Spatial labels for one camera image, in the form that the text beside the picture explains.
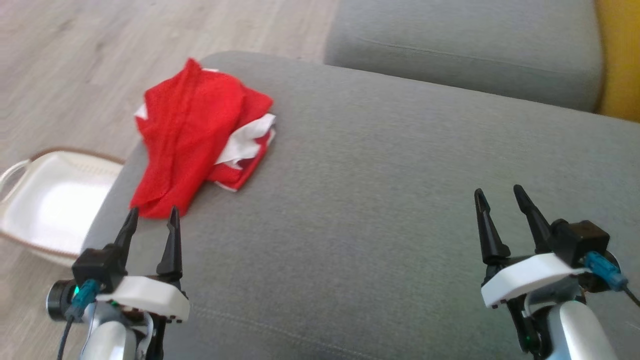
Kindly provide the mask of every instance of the red and white garment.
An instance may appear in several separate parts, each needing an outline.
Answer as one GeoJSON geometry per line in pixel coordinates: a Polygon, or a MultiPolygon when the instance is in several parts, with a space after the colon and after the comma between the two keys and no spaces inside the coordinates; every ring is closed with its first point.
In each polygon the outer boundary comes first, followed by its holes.
{"type": "Polygon", "coordinates": [[[143,217],[166,218],[173,205],[185,214],[205,180],[238,191],[275,136],[272,103],[189,59],[176,76],[147,90],[135,113],[149,164],[131,207],[143,217]]]}

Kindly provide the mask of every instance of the red cloth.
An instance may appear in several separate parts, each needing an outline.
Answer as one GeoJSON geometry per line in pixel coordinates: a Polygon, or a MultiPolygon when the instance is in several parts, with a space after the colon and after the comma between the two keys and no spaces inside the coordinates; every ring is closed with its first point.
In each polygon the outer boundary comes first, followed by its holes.
{"type": "MultiPolygon", "coordinates": [[[[229,136],[265,115],[272,103],[238,79],[202,70],[189,59],[176,76],[145,92],[148,119],[136,117],[136,122],[149,164],[131,207],[139,207],[140,215],[148,218],[169,217],[173,205],[185,214],[199,187],[215,172],[229,136]]],[[[249,168],[241,173],[250,176],[249,168]]]]}

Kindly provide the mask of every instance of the blue cable connector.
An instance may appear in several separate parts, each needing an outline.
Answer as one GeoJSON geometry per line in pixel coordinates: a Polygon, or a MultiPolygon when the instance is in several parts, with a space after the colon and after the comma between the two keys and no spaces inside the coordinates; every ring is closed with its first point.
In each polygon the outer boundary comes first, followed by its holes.
{"type": "Polygon", "coordinates": [[[587,256],[584,258],[584,266],[601,277],[613,291],[624,290],[629,282],[620,272],[620,268],[595,251],[587,253],[587,256]]]}
{"type": "Polygon", "coordinates": [[[100,292],[100,284],[93,279],[84,282],[80,290],[71,300],[71,306],[65,311],[67,320],[79,320],[84,314],[84,310],[89,304],[95,301],[100,292]]]}

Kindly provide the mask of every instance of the gray fabric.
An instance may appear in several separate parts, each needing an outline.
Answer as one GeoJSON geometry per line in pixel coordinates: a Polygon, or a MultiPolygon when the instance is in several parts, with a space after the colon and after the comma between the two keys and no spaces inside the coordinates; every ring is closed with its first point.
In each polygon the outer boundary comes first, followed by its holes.
{"type": "MultiPolygon", "coordinates": [[[[549,219],[589,219],[640,292],[640,125],[370,72],[221,53],[206,67],[273,97],[278,134],[246,186],[206,184],[182,219],[187,323],[172,359],[528,359],[486,309],[473,192],[513,254],[533,242],[512,186],[549,219]]],[[[140,145],[85,246],[113,241],[147,164],[140,145]]],[[[151,274],[164,222],[142,220],[127,268],[151,274]]],[[[621,359],[640,312],[589,296],[621,359]]]]}
{"type": "Polygon", "coordinates": [[[325,63],[592,111],[592,0],[342,0],[325,63]]]}

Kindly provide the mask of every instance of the gray sofa cushion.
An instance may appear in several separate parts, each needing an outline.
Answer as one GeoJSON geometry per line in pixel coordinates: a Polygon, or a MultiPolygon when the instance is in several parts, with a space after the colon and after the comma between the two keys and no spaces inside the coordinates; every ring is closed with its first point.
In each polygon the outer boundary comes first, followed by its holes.
{"type": "Polygon", "coordinates": [[[592,111],[592,0],[342,0],[325,63],[592,111]]]}
{"type": "MultiPolygon", "coordinates": [[[[528,359],[480,294],[477,187],[514,254],[534,247],[520,183],[547,218],[609,231],[639,289],[639,124],[259,54],[202,64],[272,96],[278,134],[240,192],[206,184],[182,219],[193,307],[168,327],[167,360],[528,359]]],[[[86,247],[113,241],[146,164],[140,145],[86,247]]],[[[130,274],[153,273],[166,234],[140,222],[130,274]]],[[[588,299],[629,359],[640,313],[622,294],[588,299]]]]}

